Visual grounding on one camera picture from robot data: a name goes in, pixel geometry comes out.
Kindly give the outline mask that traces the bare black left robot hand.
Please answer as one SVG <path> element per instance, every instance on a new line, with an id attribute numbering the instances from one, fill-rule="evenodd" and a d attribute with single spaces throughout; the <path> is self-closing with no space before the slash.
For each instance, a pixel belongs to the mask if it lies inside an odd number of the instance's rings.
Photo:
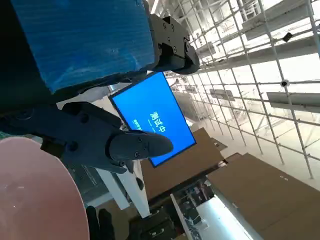
<path id="1" fill-rule="evenodd" d="M 123 174 L 135 160 L 171 153 L 173 142 L 122 130 L 119 117 L 69 99 L 148 71 L 188 75 L 199 66 L 188 31 L 145 0 L 3 0 L 0 130 L 40 137 L 41 149 L 65 162 Z"/>

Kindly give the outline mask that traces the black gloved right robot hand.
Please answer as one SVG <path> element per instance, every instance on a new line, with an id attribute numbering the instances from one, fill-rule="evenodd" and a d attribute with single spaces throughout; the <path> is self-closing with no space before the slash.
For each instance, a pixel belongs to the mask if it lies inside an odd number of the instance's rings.
<path id="1" fill-rule="evenodd" d="M 86 208 L 90 240 L 115 240 L 112 215 L 102 208 L 96 211 L 93 206 Z"/>

